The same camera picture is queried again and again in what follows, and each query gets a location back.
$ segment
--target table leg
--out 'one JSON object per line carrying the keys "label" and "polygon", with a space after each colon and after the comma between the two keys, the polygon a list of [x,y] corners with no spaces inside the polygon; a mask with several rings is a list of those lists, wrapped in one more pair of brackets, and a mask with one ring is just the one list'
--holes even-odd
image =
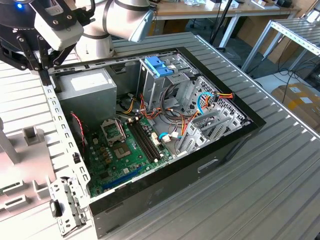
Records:
{"label": "table leg", "polygon": [[247,57],[247,59],[245,60],[244,64],[242,65],[242,68],[241,68],[242,71],[245,72],[248,69],[248,67],[250,66],[250,64],[251,64],[252,60],[254,59],[254,57],[256,56],[259,48],[261,47],[262,43],[266,39],[270,28],[271,28],[271,20],[266,25],[266,27],[263,30],[261,36],[259,37],[258,41],[254,45],[254,47],[253,47],[252,51],[250,52],[249,56]]}
{"label": "table leg", "polygon": [[289,67],[289,70],[291,71],[292,69],[295,68],[295,66],[300,62],[300,60],[303,58],[303,56],[308,52],[307,49],[304,49],[300,55],[296,58],[296,60],[292,63],[292,65]]}
{"label": "table leg", "polygon": [[[291,13],[287,19],[293,19],[295,16],[297,15],[296,12]],[[278,43],[280,37],[281,37],[282,33],[278,32],[276,34],[276,36],[274,37],[274,39],[272,40],[272,42],[270,43],[269,47],[267,48],[267,50],[265,51],[265,53],[263,54],[264,57],[268,56],[268,54],[274,49],[274,47],[276,46],[276,44]]]}
{"label": "table leg", "polygon": [[222,38],[222,40],[220,42],[219,48],[225,48],[226,47],[226,45],[227,45],[227,43],[228,43],[228,41],[230,39],[230,36],[231,36],[232,32],[234,31],[234,29],[235,29],[235,27],[237,25],[237,22],[238,22],[239,18],[240,18],[239,16],[234,16],[234,17],[231,18],[231,21],[230,21],[230,23],[229,23],[229,25],[228,25],[228,27],[227,27],[224,35],[223,35],[223,38]]}

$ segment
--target robotic arm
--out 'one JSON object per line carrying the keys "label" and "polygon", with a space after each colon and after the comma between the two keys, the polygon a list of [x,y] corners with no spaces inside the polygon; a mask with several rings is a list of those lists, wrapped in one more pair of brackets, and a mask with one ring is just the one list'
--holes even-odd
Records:
{"label": "robotic arm", "polygon": [[149,5],[148,0],[0,0],[0,61],[47,75],[79,41],[80,57],[110,57],[110,34],[144,39],[153,17]]}

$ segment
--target motherboard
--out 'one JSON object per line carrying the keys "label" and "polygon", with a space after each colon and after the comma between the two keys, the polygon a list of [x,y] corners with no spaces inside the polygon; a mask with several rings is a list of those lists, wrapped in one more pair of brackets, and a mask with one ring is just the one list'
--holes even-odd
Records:
{"label": "motherboard", "polygon": [[[101,126],[104,130],[100,128],[86,136],[84,162],[91,176],[88,184],[91,197],[172,159],[165,146],[160,142],[154,143],[155,133],[146,118],[132,123],[106,125],[106,122]],[[115,140],[115,136],[120,136],[119,140]]]}

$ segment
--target yellow wire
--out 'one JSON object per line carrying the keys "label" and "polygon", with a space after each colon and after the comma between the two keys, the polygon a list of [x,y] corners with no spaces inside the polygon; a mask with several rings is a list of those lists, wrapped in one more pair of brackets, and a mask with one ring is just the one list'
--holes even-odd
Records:
{"label": "yellow wire", "polygon": [[222,96],[231,96],[232,93],[229,93],[229,94],[225,94],[225,93],[217,93],[218,95],[222,95]]}
{"label": "yellow wire", "polygon": [[128,113],[130,113],[131,111],[132,111],[132,108],[134,107],[134,99],[132,99],[132,101],[131,101],[131,105],[130,105],[130,107],[129,107],[129,109],[127,110],[127,111],[124,111],[123,113],[124,114],[128,114]]}

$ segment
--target blue cable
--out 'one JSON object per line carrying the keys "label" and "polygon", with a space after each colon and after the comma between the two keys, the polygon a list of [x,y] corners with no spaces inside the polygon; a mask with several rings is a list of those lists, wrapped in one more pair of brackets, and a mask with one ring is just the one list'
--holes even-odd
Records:
{"label": "blue cable", "polygon": [[198,100],[197,100],[197,102],[196,102],[196,106],[198,107],[198,110],[199,110],[199,112],[201,113],[201,115],[204,114],[204,111],[202,111],[201,105],[200,105],[200,100],[201,100],[201,96],[202,96],[202,95],[209,95],[209,96],[212,97],[212,98],[214,97],[214,95],[213,95],[211,92],[208,92],[208,91],[202,92],[202,93],[199,95]]}
{"label": "blue cable", "polygon": [[165,135],[168,135],[169,133],[163,132],[159,135],[159,139],[161,140]]}

